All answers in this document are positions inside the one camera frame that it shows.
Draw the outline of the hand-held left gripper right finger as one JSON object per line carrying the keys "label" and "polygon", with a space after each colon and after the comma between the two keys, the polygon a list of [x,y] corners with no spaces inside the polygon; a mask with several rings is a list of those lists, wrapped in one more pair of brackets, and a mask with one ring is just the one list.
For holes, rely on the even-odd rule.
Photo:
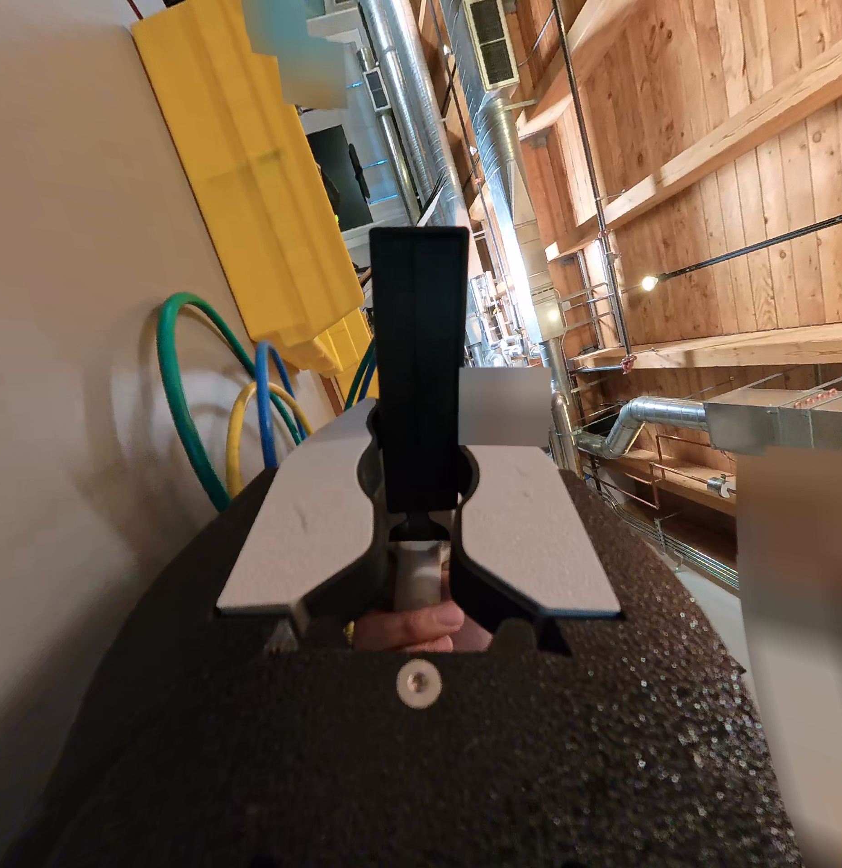
{"label": "hand-held left gripper right finger", "polygon": [[538,447],[463,447],[469,485],[455,512],[452,598],[481,627],[622,613],[563,476]]}

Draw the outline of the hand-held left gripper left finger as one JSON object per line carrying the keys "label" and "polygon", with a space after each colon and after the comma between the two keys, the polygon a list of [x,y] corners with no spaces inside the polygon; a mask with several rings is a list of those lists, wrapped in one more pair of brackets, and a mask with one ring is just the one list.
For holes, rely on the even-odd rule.
{"label": "hand-held left gripper left finger", "polygon": [[355,621],[386,573],[382,470],[367,397],[297,447],[276,471],[222,589],[221,614]]}

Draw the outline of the black network switch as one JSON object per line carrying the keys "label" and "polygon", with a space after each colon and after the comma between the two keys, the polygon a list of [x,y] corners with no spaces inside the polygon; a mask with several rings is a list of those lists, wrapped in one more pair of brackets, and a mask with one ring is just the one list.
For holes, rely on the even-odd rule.
{"label": "black network switch", "polygon": [[450,511],[467,474],[459,445],[470,232],[380,227],[370,234],[376,431],[387,509]]}

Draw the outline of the yellow divided plastic bin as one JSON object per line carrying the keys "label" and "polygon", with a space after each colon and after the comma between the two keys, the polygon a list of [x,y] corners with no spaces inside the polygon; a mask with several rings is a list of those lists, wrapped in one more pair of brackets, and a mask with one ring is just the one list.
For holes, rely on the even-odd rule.
{"label": "yellow divided plastic bin", "polygon": [[132,36],[249,338],[347,397],[364,293],[277,60],[253,53],[241,2],[182,2]]}

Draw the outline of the silver duct elbow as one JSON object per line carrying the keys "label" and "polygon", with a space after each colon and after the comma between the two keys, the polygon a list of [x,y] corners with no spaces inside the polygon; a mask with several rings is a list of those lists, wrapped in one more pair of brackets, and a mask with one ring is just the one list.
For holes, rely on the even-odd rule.
{"label": "silver duct elbow", "polygon": [[700,401],[666,396],[638,396],[622,407],[606,437],[582,429],[572,439],[577,450],[606,460],[617,460],[633,446],[646,424],[709,433],[705,406]]}

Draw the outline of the person's left hand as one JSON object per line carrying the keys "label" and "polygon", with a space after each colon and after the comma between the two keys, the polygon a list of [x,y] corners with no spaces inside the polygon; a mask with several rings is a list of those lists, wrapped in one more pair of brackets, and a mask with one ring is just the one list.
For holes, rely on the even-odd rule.
{"label": "person's left hand", "polygon": [[405,612],[372,611],[354,623],[352,647],[361,652],[483,652],[492,634],[455,602]]}

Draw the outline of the white air vent grille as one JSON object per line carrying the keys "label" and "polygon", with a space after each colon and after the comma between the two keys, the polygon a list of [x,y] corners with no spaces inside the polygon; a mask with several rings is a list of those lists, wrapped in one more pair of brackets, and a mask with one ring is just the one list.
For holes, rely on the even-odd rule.
{"label": "white air vent grille", "polygon": [[520,81],[502,1],[463,3],[483,89],[504,90]]}

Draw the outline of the rectangular metal duct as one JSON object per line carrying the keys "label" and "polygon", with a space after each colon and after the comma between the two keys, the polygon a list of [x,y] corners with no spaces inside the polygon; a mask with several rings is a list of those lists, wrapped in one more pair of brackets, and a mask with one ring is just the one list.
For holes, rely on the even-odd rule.
{"label": "rectangular metal duct", "polygon": [[780,447],[842,453],[842,388],[742,388],[704,403],[715,449],[761,456]]}

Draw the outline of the black wall screen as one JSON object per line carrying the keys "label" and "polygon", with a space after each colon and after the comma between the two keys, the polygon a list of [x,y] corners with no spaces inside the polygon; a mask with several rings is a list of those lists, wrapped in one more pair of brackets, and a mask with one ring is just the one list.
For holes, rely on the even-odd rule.
{"label": "black wall screen", "polygon": [[351,160],[352,146],[343,127],[309,133],[307,142],[323,175],[327,197],[341,231],[372,224],[372,214]]}

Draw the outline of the black ceiling rail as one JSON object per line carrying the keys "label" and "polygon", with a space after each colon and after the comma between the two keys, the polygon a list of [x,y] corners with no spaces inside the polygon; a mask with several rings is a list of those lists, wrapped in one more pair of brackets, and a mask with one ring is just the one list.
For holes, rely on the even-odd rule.
{"label": "black ceiling rail", "polygon": [[762,241],[758,241],[751,245],[745,245],[739,249],[726,252],[721,255],[714,256],[709,259],[702,260],[695,264],[689,266],[683,266],[681,268],[676,269],[675,271],[670,271],[666,273],[660,273],[653,275],[653,278],[656,279],[657,284],[662,284],[668,282],[671,279],[676,279],[679,277],[684,277],[689,274],[694,274],[698,271],[704,270],[709,267],[717,266],[726,262],[729,262],[733,259],[739,259],[743,256],[752,255],[755,253],[759,253],[763,250],[766,250],[772,246],[785,244],[791,241],[795,241],[799,238],[803,238],[807,235],[823,232],[828,229],[833,229],[838,226],[842,226],[842,213],[832,218],[827,218],[825,220],[812,223],[808,226],[802,226],[796,230],[790,230],[786,233],[782,233],[780,235],[774,236],[772,238],[767,238]]}

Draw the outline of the silver spiral air duct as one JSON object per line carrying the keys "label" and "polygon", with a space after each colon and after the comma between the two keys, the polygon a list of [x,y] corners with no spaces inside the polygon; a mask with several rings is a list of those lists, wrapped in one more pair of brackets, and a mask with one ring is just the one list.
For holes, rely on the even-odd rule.
{"label": "silver spiral air duct", "polygon": [[383,75],[394,125],[400,139],[397,174],[406,180],[412,196],[408,205],[409,220],[418,223],[434,189],[434,181],[426,165],[426,148],[413,114],[413,104],[400,55],[395,31],[389,17],[389,2],[361,1],[364,26],[371,40],[377,65]]}
{"label": "silver spiral air duct", "polygon": [[464,17],[464,2],[469,1],[442,1],[440,8],[480,155],[485,190],[482,202],[492,204],[521,320],[550,369],[554,391],[552,451],[565,467],[582,478],[568,415],[569,382],[562,347],[565,325],[560,296],[550,276],[530,200],[511,100],[520,81],[504,90],[483,89]]}

